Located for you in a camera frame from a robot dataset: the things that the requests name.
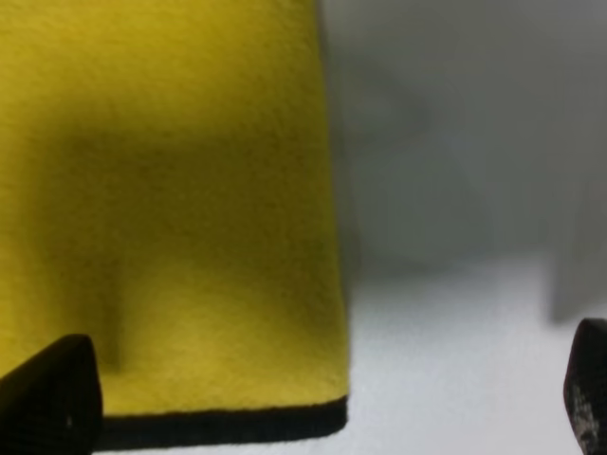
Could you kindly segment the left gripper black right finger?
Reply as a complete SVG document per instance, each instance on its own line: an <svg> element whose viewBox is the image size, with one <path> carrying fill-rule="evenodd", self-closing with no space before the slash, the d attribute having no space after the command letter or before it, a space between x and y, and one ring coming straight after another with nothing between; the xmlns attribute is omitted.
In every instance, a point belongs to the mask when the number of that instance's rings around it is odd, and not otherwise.
<svg viewBox="0 0 607 455"><path fill-rule="evenodd" d="M576 330L563 382L566 413L585 455L606 454L606 320L585 318Z"/></svg>

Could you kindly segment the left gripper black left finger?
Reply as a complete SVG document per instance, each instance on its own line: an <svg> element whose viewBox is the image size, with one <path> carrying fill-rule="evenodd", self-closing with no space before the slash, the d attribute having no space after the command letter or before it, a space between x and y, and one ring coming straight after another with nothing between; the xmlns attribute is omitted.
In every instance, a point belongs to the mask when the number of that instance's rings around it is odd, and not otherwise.
<svg viewBox="0 0 607 455"><path fill-rule="evenodd" d="M1 378L3 454L91 454L102 394L90 337L69 335Z"/></svg>

